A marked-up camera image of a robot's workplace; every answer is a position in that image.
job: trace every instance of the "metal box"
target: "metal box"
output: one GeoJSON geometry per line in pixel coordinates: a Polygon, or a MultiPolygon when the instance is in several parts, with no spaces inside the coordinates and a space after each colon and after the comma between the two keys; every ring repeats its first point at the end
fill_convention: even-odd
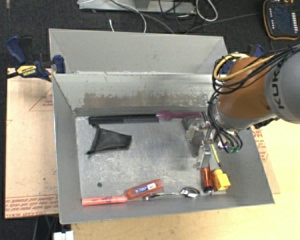
{"type": "Polygon", "coordinates": [[[202,112],[213,92],[214,63],[227,54],[222,37],[50,29],[50,54],[66,73],[54,74],[55,150],[62,224],[189,213],[273,203],[252,132],[242,131],[238,153],[219,152],[231,186],[196,199],[142,199],[82,206],[81,199],[123,195],[162,179],[165,192],[201,187],[180,119],[104,124],[132,136],[128,150],[86,155],[96,129],[90,116],[202,112]]]}

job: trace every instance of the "orange bottle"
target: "orange bottle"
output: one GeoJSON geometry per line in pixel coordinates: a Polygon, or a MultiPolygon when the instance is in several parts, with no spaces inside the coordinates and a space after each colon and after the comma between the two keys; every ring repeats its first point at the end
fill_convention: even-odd
{"type": "Polygon", "coordinates": [[[128,200],[136,199],[138,197],[142,197],[148,193],[156,192],[159,190],[162,190],[164,188],[164,183],[161,179],[154,179],[152,181],[143,183],[138,186],[134,186],[132,188],[129,188],[125,192],[125,196],[128,200]]]}
{"type": "Polygon", "coordinates": [[[212,193],[216,190],[215,184],[211,175],[210,166],[201,169],[202,173],[202,188],[204,193],[212,193]]]}

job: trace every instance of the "yellow clamp label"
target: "yellow clamp label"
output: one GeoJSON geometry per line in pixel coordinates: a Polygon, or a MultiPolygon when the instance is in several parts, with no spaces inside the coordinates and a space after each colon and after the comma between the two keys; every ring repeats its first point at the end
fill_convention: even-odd
{"type": "Polygon", "coordinates": [[[16,71],[18,72],[19,75],[26,77],[36,73],[36,69],[37,67],[35,65],[24,65],[24,66],[20,66],[16,71]]]}

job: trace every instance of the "metal spoon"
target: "metal spoon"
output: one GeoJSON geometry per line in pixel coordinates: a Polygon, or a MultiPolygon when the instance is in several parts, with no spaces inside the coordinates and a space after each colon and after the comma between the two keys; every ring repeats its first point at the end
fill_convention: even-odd
{"type": "Polygon", "coordinates": [[[176,196],[185,196],[188,198],[196,198],[200,195],[200,191],[194,187],[184,187],[180,192],[176,193],[150,193],[144,195],[142,198],[144,201],[149,201],[153,199],[165,199],[176,196]]]}

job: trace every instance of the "pink handle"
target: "pink handle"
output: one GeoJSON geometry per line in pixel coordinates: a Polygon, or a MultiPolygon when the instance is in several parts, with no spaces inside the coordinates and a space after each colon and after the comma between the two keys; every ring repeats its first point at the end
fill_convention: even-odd
{"type": "Polygon", "coordinates": [[[155,114],[156,117],[163,119],[163,120],[171,120],[173,118],[186,118],[195,116],[197,118],[201,118],[202,114],[200,112],[188,112],[188,113],[172,113],[168,110],[163,110],[155,114]]]}
{"type": "Polygon", "coordinates": [[[125,203],[127,200],[128,199],[125,195],[83,198],[82,205],[95,206],[95,205],[118,204],[118,203],[125,203]]]}

